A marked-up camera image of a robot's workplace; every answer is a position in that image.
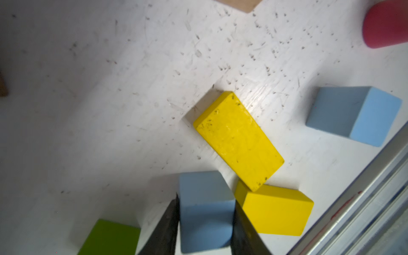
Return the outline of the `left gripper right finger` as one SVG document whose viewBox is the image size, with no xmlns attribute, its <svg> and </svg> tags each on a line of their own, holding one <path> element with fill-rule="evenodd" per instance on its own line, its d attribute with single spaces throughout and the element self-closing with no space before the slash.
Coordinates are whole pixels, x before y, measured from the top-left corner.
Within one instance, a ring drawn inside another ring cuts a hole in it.
<svg viewBox="0 0 408 255">
<path fill-rule="evenodd" d="M 272 255 L 238 202 L 235 204 L 230 247 L 233 255 Z"/>
</svg>

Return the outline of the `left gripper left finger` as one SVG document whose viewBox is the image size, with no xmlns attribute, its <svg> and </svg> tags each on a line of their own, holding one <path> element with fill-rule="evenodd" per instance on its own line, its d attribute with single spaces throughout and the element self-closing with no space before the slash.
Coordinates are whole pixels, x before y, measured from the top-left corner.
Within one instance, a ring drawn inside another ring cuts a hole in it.
<svg viewBox="0 0 408 255">
<path fill-rule="evenodd" d="M 180 200 L 173 199 L 139 255 L 174 255 L 180 221 Z"/>
</svg>

